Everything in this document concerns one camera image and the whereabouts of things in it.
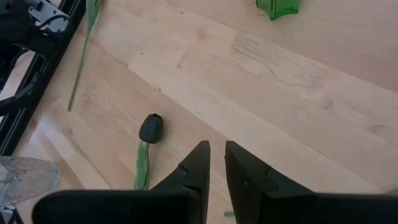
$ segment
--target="black metal frame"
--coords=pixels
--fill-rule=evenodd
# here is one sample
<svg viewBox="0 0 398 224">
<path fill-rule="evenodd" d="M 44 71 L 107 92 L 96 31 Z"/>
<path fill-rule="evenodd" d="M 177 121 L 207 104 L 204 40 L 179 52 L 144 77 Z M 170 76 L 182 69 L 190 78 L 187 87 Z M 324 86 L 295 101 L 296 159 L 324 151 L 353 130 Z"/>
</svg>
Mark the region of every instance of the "black metal frame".
<svg viewBox="0 0 398 224">
<path fill-rule="evenodd" d="M 5 219 L 5 213 L 10 214 L 8 220 Z M 0 209 L 0 224 L 24 224 L 21 216 L 15 206 L 8 205 Z"/>
<path fill-rule="evenodd" d="M 0 155 L 15 151 L 41 97 L 60 63 L 77 27 L 86 12 L 85 0 L 63 0 L 59 7 L 70 17 L 70 23 L 49 54 L 36 53 L 16 94 L 0 101 Z"/>
</svg>

